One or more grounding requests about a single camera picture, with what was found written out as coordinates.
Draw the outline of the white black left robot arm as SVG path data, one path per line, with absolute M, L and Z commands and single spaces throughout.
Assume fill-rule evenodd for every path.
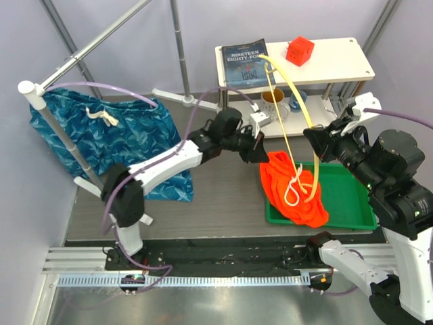
M 261 127 L 271 117 L 253 105 L 248 124 L 235 108 L 220 111 L 205 126 L 192 131 L 173 148 L 143 162 L 125 166 L 118 163 L 108 171 L 101 200 L 114 222 L 117 241 L 124 249 L 120 261 L 130 270 L 143 265 L 143 241 L 139 222 L 143 219 L 144 197 L 167 179 L 218 157 L 223 150 L 237 152 L 245 163 L 267 163 Z

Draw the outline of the yellow hanger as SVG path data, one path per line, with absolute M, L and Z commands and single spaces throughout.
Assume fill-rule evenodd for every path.
M 320 74 L 315 72 L 310 64 L 305 67 L 297 67 L 276 57 L 260 55 L 260 58 L 267 61 L 265 72 L 268 75 L 269 91 L 273 91 L 275 88 L 288 87 L 300 106 L 296 112 L 290 109 L 285 121 L 280 118 L 276 121 L 281 127 L 280 131 L 275 125 L 267 128 L 272 137 L 282 136 L 286 144 L 289 144 L 289 137 L 300 136 L 304 129 L 330 121 L 331 115 L 325 111 L 326 105 L 330 103 L 329 100 L 322 100 L 318 95 L 311 95 L 304 100 L 300 95 L 299 86 L 315 85 L 322 82 Z

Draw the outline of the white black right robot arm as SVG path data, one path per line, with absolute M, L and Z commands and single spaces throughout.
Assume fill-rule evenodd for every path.
M 385 324 L 431 324 L 432 193 L 414 179 L 425 159 L 415 138 L 388 129 L 369 144 L 364 127 L 352 133 L 315 127 L 304 136 L 320 161 L 339 161 L 367 189 L 396 273 L 374 269 L 328 232 L 307 240 L 308 264 L 336 268 L 365 293 Z

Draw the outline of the orange shorts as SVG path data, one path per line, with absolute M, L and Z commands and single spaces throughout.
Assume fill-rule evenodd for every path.
M 296 166 L 288 153 L 268 153 L 269 162 L 259 164 L 260 181 L 270 204 L 296 225 L 319 228 L 329 221 L 321 200 L 321 186 L 313 197 L 314 175 L 300 163 Z

